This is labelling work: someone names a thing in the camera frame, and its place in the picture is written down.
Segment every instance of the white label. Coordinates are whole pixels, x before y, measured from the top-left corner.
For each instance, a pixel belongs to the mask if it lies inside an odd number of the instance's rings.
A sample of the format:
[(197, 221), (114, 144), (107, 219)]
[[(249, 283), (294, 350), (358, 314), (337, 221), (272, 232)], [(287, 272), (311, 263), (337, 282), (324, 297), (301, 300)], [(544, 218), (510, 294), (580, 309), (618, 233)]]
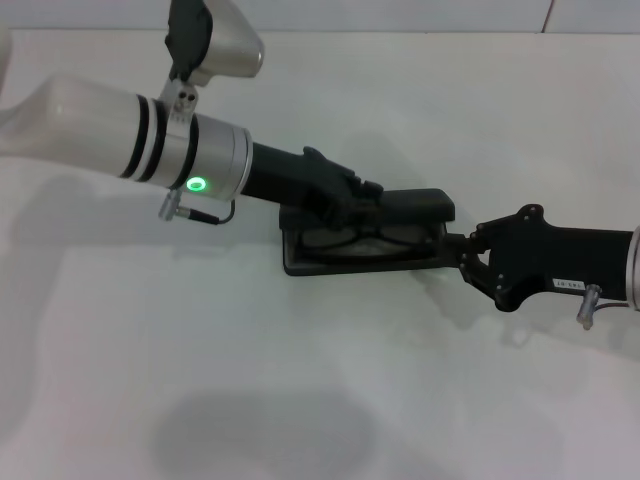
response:
[(556, 288), (564, 288), (565, 290), (586, 290), (584, 282), (576, 280), (562, 280), (560, 278), (553, 279), (553, 286)]

